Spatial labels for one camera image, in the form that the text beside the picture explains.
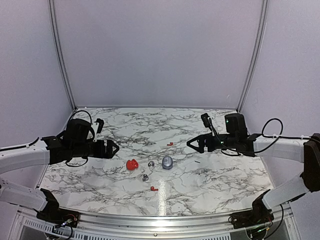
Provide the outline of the red earbud charging case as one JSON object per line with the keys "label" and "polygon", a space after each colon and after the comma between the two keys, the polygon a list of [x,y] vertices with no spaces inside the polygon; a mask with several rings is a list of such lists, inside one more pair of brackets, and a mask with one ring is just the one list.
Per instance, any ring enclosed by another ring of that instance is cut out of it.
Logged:
{"label": "red earbud charging case", "polygon": [[132,160],[128,160],[126,162],[126,169],[128,171],[134,171],[135,169],[137,169],[139,167],[139,163],[135,160],[135,159],[132,159]]}

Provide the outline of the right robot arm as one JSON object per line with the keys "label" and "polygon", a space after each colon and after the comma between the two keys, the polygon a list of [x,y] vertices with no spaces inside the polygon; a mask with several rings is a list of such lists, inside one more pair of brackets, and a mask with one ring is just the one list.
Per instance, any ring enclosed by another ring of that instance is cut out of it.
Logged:
{"label": "right robot arm", "polygon": [[198,135],[186,145],[198,153],[229,150],[247,157],[273,157],[303,164],[298,176],[260,195],[248,212],[247,219],[258,224],[267,211],[285,202],[291,202],[307,193],[320,190],[320,135],[284,136],[282,133],[266,135],[264,132],[249,134],[245,118],[240,113],[225,115],[226,133],[219,134],[208,114],[202,114],[203,125],[211,132]]}

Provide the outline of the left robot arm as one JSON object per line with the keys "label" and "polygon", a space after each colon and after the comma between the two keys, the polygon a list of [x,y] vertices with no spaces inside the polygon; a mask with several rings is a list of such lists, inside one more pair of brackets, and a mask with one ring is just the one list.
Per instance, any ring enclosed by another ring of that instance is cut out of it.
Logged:
{"label": "left robot arm", "polygon": [[[112,140],[97,138],[103,126],[100,118],[86,121],[71,115],[65,129],[56,136],[38,137],[31,143],[1,148],[0,172],[69,163],[73,158],[112,159],[120,148]],[[60,222],[64,216],[56,198],[43,188],[28,188],[1,179],[0,200],[44,213],[53,223]]]}

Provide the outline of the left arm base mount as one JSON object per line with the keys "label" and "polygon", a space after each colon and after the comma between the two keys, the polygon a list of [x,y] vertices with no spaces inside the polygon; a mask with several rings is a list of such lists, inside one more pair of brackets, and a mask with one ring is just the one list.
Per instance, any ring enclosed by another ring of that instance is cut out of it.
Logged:
{"label": "left arm base mount", "polygon": [[49,190],[41,188],[40,191],[44,194],[46,202],[42,210],[36,210],[36,217],[54,224],[62,224],[67,220],[71,220],[71,227],[76,228],[80,213],[75,210],[60,208],[58,200]]}

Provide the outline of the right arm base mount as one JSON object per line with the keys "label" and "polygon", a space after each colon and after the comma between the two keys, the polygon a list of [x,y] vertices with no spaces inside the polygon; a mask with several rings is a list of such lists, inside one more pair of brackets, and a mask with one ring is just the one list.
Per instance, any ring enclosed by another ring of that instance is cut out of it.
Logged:
{"label": "right arm base mount", "polygon": [[274,220],[272,210],[268,209],[263,203],[263,197],[267,192],[269,190],[262,193],[252,202],[252,209],[230,214],[228,221],[233,225],[234,229],[270,223]]}

